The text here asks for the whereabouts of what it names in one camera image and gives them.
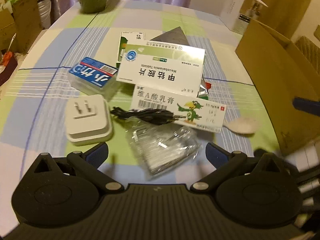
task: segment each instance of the plastic case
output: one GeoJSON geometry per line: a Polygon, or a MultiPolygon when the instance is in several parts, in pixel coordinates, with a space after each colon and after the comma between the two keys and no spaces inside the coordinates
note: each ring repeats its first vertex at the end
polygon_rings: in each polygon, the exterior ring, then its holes
{"type": "Polygon", "coordinates": [[[116,81],[118,69],[85,57],[68,72],[72,87],[87,95],[102,95],[109,101],[120,87],[116,81]]]}

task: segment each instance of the white power adapter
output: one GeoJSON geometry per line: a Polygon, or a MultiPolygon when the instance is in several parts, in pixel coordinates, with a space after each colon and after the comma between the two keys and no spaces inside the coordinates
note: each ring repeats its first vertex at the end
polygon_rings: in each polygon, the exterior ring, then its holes
{"type": "Polygon", "coordinates": [[[107,141],[112,136],[108,103],[99,94],[69,99],[65,126],[68,140],[76,146],[107,141]]]}

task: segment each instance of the black cable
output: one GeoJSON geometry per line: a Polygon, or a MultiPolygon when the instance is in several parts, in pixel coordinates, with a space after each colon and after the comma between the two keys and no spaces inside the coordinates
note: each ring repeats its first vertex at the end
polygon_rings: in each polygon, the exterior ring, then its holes
{"type": "Polygon", "coordinates": [[[116,115],[119,119],[125,120],[129,117],[137,117],[145,122],[152,124],[166,124],[178,120],[178,118],[183,118],[185,116],[174,115],[174,113],[163,110],[163,109],[144,109],[141,111],[138,110],[129,110],[125,111],[120,107],[113,107],[111,114],[116,115]]]}

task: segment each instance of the green parrot cartoon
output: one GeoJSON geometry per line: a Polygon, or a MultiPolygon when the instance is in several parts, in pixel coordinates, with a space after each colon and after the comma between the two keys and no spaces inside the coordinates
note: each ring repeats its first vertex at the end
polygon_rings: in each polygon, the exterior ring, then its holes
{"type": "Polygon", "coordinates": [[[188,112],[187,119],[184,120],[185,122],[195,124],[195,122],[193,122],[193,120],[201,118],[201,116],[197,115],[197,113],[195,111],[195,109],[201,109],[201,107],[203,107],[198,103],[198,101],[187,102],[185,104],[185,106],[187,106],[188,108],[183,108],[179,104],[177,104],[177,105],[178,105],[178,111],[188,112]]]}

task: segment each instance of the barcode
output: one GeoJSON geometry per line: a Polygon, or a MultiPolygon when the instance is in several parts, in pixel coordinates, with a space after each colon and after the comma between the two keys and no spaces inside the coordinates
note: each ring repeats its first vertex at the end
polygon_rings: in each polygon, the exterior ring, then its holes
{"type": "Polygon", "coordinates": [[[167,106],[157,104],[157,103],[152,103],[148,101],[143,101],[139,100],[138,106],[141,108],[151,108],[151,109],[162,109],[162,110],[167,110],[167,106]]]}
{"type": "Polygon", "coordinates": [[[106,71],[106,72],[108,72],[108,73],[110,73],[112,75],[117,72],[117,69],[111,68],[111,67],[109,67],[107,65],[102,66],[100,69],[102,69],[102,70],[104,70],[104,71],[106,71]]]}
{"type": "Polygon", "coordinates": [[[197,124],[197,128],[205,129],[205,130],[210,130],[210,131],[217,132],[217,133],[220,133],[220,132],[221,132],[221,128],[210,127],[210,126],[206,126],[206,125],[199,125],[199,124],[197,124]]]}

